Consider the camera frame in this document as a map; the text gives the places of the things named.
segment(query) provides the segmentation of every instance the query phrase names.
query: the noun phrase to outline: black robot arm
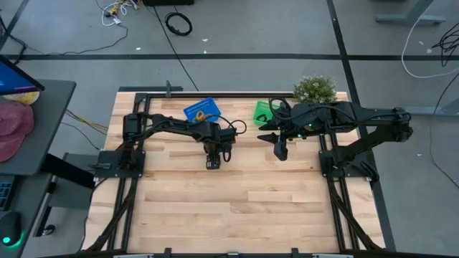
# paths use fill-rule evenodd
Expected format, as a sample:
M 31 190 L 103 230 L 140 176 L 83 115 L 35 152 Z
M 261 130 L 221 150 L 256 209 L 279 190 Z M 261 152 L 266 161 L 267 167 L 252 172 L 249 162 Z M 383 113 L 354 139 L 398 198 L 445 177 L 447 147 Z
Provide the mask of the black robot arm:
M 306 139 L 309 136 L 329 133 L 347 133 L 360 125 L 376 126 L 377 129 L 348 146 L 339 146 L 332 152 L 333 164 L 341 166 L 352 161 L 356 155 L 386 141 L 403 142 L 412 134 L 409 126 L 411 115 L 402 108 L 369 109 L 352 102 L 329 104 L 296 104 L 291 107 L 284 99 L 273 112 L 273 119 L 260 130 L 279 130 L 280 134 L 258 136 L 261 140 L 274 143 L 274 154 L 282 161 L 288 157 L 287 140 Z
M 122 154 L 118 165 L 121 168 L 135 166 L 135 144 L 138 141 L 151 137 L 154 133 L 168 132 L 191 136 L 196 142 L 204 144 L 207 154 L 207 169 L 220 167 L 220 153 L 227 162 L 231 158 L 232 144 L 236 142 L 236 128 L 232 125 L 221 129 L 218 123 L 200 121 L 190 123 L 187 120 L 179 120 L 165 117 L 160 114 L 147 115 L 145 113 L 132 113 L 123 119 L 123 144 Z

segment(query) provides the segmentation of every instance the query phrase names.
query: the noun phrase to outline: potted plant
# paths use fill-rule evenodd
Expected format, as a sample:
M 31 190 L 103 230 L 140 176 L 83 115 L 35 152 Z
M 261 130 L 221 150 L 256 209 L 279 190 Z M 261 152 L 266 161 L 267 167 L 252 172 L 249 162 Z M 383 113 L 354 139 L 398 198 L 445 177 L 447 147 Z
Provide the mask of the potted plant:
M 298 103 L 330 103 L 336 101 L 335 82 L 331 77 L 322 75 L 303 76 L 298 85 L 294 85 L 293 95 Z

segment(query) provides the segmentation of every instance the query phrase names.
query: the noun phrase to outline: wooden table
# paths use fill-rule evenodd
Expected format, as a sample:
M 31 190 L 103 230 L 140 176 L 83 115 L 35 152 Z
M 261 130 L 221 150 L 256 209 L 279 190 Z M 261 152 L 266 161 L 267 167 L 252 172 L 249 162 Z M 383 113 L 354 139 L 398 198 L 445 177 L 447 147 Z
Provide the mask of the wooden table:
M 117 94 L 105 149 L 116 149 L 122 142 L 123 116 L 132 112 L 135 94 Z M 347 100 L 346 93 L 339 92 L 338 98 Z M 200 100 L 153 99 L 150 113 L 185 119 L 183 109 Z M 257 101 L 266 99 L 214 100 L 224 117 L 242 119 L 248 126 L 237 136 L 231 161 L 208 171 L 202 143 L 171 133 L 146 140 L 146 165 L 138 183 L 128 253 L 162 253 L 166 247 L 173 253 L 290 253 L 292 247 L 308 253 L 338 252 L 327 183 L 318 161 L 318 138 L 288 142 L 288 160 L 279 161 L 273 145 L 256 138 L 266 132 L 252 121 Z M 340 145 L 357 138 L 356 131 L 338 134 Z M 94 193 L 83 249 L 110 221 L 118 181 L 108 179 Z M 355 218 L 383 247 L 369 183 L 347 178 L 347 186 Z M 350 248 L 348 226 L 343 216 L 341 220 Z M 115 247 L 120 246 L 122 223 Z

